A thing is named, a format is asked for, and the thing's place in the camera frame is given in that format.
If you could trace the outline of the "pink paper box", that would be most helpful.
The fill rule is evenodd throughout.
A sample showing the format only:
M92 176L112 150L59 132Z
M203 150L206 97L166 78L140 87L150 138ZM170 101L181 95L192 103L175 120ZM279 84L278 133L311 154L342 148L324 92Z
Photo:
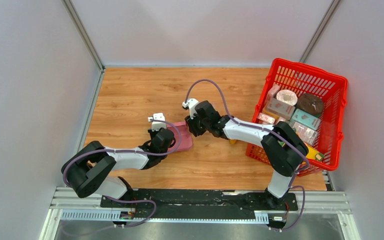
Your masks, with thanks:
M184 121L181 121L181 122L175 122L173 123L173 125L179 130L180 136L173 126L167 124L167 129L174 133L174 137L176 141L178 140L181 140L181 141L180 141L179 147L176 150L174 149L176 148L177 143L175 143L173 147L170 147L168 151L169 152L188 151L193 146L193 138L191 136L191 133L188 130L186 123Z

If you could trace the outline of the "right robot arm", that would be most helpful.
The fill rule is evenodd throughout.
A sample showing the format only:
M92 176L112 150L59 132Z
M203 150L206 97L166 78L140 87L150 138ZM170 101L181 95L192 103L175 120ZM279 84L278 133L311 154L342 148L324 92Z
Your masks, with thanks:
M207 100L199 102L194 98L183 102L182 107L189 111L185 122L195 137L209 132L216 138L239 140L263 148L273 168L265 203L273 210L285 203L290 183L309 152L288 123L257 124L220 115Z

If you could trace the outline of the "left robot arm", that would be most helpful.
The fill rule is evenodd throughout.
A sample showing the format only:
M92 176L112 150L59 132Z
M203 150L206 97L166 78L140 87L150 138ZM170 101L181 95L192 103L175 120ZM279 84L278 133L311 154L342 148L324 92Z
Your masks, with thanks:
M122 208L128 207L133 201L130 185L122 177L111 177L110 172L153 168L175 143L175 134L166 128L151 131L150 140L130 149L113 149L94 140L62 166L63 181L79 198L100 194L113 198Z

